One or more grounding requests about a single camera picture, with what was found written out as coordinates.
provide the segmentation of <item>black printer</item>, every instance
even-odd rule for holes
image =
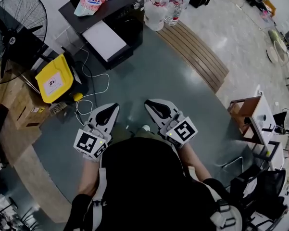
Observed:
[[[103,66],[106,69],[112,69],[132,56],[134,49],[142,44],[144,1],[108,0],[100,6],[94,15],[78,17],[74,14],[74,11],[79,1],[80,0],[70,0],[59,9],[59,12]],[[105,60],[82,35],[101,20],[126,43],[123,48],[107,60]]]

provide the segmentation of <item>fan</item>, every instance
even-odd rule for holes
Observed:
[[[0,2],[0,83],[33,66],[45,48],[46,32],[47,14],[40,0]]]

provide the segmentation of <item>wooden pallet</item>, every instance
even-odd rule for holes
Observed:
[[[164,24],[157,32],[183,59],[193,67],[216,93],[229,70],[216,54],[185,24]]]

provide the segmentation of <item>snack bag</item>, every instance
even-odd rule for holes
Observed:
[[[93,15],[106,0],[80,0],[74,14],[77,16]]]

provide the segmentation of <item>person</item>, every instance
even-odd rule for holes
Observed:
[[[78,195],[64,231],[91,230],[206,230],[215,231],[210,217],[219,206],[209,188],[229,203],[229,193],[195,154],[189,143],[173,149],[171,144],[144,126],[130,137],[127,130],[114,127],[113,142],[101,162],[84,160]],[[99,169],[106,169],[102,195],[102,217],[93,211]],[[191,180],[189,172],[197,180]]]

